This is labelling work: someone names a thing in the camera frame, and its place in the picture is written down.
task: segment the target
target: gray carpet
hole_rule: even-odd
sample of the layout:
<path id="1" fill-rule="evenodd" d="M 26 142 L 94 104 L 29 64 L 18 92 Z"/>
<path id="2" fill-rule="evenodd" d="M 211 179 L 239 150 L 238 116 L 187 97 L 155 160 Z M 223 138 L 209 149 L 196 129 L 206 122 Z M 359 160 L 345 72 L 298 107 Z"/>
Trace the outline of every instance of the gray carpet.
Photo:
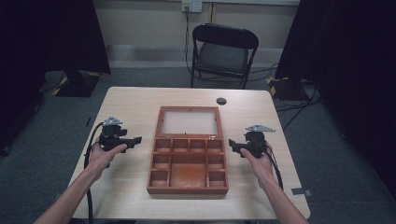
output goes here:
<path id="1" fill-rule="evenodd" d="M 47 73 L 43 90 L 61 74 Z M 254 73 L 250 79 L 266 74 Z M 32 223 L 65 190 L 106 90 L 112 86 L 188 88 L 190 75 L 186 68 L 114 68 L 111 76 L 100 78 L 91 98 L 53 97 L 46 92 L 38 112 L 10 144 L 10 155 L 0 158 L 0 223 Z M 195 88 L 240 86 L 196 79 Z M 268 87 L 261 79 L 249 82 L 247 89 Z M 306 86 L 308 94 L 313 89 Z M 277 108 L 299 103 L 275 101 Z M 297 111 L 279 112 L 282 125 Z M 307 197 L 311 223 L 396 223 L 395 202 L 371 166 L 342 137 L 337 119 L 321 101 L 303 110 L 285 135 L 303 188 L 312 192 Z"/>

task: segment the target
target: wall socket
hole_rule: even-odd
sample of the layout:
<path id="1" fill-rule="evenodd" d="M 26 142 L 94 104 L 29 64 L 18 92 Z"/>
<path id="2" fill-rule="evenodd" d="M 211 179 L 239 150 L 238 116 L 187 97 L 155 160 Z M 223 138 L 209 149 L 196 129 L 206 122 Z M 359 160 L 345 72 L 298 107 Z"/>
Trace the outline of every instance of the wall socket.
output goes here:
<path id="1" fill-rule="evenodd" d="M 181 1 L 181 11 L 202 12 L 202 1 Z"/>

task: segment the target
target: wooden box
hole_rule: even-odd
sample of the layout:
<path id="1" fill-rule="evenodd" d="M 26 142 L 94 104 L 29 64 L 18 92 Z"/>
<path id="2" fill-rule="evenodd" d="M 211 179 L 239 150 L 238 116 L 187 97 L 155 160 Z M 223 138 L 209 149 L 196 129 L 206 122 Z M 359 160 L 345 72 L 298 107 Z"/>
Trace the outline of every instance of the wooden box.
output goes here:
<path id="1" fill-rule="evenodd" d="M 217 107 L 162 106 L 148 172 L 150 194 L 226 194 Z"/>

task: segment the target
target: box lid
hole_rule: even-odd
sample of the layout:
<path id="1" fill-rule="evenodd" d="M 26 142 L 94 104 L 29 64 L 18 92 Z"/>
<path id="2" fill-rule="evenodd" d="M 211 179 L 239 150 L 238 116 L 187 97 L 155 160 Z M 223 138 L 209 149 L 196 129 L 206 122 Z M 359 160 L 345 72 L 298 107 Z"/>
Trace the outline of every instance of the box lid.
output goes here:
<path id="1" fill-rule="evenodd" d="M 222 138 L 216 106 L 161 106 L 156 137 Z"/>

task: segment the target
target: wall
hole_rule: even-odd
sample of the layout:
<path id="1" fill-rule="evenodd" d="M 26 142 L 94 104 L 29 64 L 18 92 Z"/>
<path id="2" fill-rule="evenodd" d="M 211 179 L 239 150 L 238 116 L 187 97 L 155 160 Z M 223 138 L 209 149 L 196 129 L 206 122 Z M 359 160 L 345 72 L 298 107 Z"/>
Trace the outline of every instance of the wall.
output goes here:
<path id="1" fill-rule="evenodd" d="M 211 21 L 246 28 L 260 40 L 255 62 L 277 63 L 297 10 L 296 1 L 278 1 L 282 4 L 203 2 L 201 13 L 189 14 L 190 36 L 196 25 Z M 180 1 L 95 0 L 94 4 L 106 45 L 184 52 L 187 18 Z"/>

